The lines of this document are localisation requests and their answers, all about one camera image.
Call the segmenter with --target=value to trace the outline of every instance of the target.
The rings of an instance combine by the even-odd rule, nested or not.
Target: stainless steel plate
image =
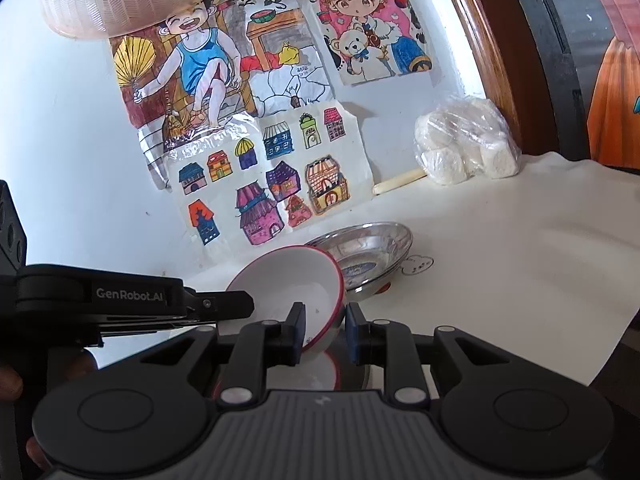
[[[377,222],[340,229],[307,245],[322,249],[336,259],[349,292],[374,282],[384,285],[382,278],[399,267],[413,241],[408,227],[395,222]]]

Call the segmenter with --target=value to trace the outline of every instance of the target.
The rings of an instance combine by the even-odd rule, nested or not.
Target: pink house drawing
[[[240,211],[240,228],[251,245],[271,240],[284,227],[275,200],[267,197],[258,181],[238,189],[236,209]]]

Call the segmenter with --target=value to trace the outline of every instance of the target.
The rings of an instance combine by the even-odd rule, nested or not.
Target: pink poster
[[[409,0],[309,0],[345,84],[432,67]]]

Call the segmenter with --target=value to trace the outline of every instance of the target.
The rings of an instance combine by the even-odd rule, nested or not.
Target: white tablecloth
[[[368,319],[427,334],[454,325],[589,383],[640,306],[640,178],[595,162],[551,153],[526,158],[522,173],[504,180],[439,187],[424,178],[262,250],[375,221],[409,226],[411,254],[434,264],[364,301]],[[219,264],[188,285],[223,290],[255,257]]]

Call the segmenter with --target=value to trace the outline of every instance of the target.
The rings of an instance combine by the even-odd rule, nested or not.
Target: white bowl
[[[218,323],[221,335],[240,332],[256,321],[284,321],[292,305],[306,306],[305,357],[323,352],[334,340],[344,317],[344,280],[340,267],[324,251],[309,246],[282,247],[247,265],[226,290],[245,290],[255,310],[247,319]]]

